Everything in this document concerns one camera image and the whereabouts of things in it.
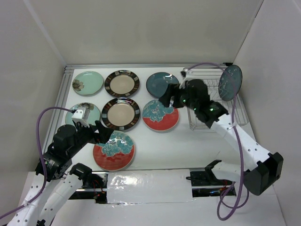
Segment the dark teal plate front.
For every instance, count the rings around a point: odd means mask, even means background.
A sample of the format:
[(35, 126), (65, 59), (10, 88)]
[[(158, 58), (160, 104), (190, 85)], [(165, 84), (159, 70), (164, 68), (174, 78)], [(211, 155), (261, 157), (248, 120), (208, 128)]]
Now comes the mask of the dark teal plate front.
[(228, 66), (222, 73), (218, 93), (223, 101), (231, 101), (240, 91), (243, 81), (241, 68), (237, 65)]

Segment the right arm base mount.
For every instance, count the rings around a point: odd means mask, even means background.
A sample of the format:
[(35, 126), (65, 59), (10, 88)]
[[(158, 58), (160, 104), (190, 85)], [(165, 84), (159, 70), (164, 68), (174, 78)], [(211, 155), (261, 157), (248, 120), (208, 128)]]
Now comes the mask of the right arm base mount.
[(205, 170), (190, 171), (190, 175), (186, 177), (190, 181), (192, 187), (192, 197), (217, 197), (227, 190), (232, 182), (228, 180), (218, 180)]

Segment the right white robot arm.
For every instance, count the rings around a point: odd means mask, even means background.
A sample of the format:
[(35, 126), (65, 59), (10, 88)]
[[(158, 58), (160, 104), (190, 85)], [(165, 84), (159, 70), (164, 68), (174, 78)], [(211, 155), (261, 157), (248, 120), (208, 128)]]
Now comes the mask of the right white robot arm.
[(284, 158), (280, 153), (271, 153), (252, 139), (232, 120), (228, 110), (219, 102), (210, 99), (207, 85), (200, 79), (185, 84), (168, 84), (159, 101), (168, 107), (187, 107), (208, 128), (218, 133), (243, 157), (243, 183), (254, 195), (261, 195), (281, 176)]

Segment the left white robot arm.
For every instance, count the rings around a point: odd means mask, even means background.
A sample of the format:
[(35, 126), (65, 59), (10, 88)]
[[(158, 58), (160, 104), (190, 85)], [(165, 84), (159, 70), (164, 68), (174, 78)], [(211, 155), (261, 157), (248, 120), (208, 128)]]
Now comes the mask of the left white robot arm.
[(48, 150), (41, 156), (31, 187), (16, 210), (9, 226), (49, 226), (58, 211), (81, 187), (96, 183), (97, 176), (88, 166), (72, 164), (72, 158), (86, 144), (106, 144), (113, 129), (96, 121), (95, 125), (63, 125), (53, 137)]

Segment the red teal plate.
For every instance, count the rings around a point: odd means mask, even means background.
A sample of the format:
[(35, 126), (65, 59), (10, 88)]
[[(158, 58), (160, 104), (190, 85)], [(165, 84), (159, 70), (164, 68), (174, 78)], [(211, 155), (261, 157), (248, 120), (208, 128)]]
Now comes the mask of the red teal plate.
[(106, 144), (95, 144), (93, 158), (96, 164), (106, 171), (126, 168), (134, 159), (135, 144), (124, 132), (114, 131)]
[(155, 131), (172, 129), (179, 121), (179, 111), (169, 105), (164, 107), (158, 99), (149, 101), (143, 108), (142, 119), (147, 127)]

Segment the red teal plate front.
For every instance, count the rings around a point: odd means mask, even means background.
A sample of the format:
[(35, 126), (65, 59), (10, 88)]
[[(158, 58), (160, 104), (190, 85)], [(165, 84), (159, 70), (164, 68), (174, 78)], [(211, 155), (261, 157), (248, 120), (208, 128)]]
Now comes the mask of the red teal plate front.
[(126, 168), (134, 159), (135, 144), (124, 132), (114, 131), (106, 144), (95, 144), (93, 158), (96, 164), (106, 171)]

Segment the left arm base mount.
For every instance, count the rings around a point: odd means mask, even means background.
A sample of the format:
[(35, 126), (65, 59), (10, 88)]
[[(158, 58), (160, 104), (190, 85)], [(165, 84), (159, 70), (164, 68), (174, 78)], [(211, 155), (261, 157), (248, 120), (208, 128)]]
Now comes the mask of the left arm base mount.
[(91, 180), (77, 189), (69, 200), (91, 200), (97, 204), (107, 203), (108, 173), (94, 171)]

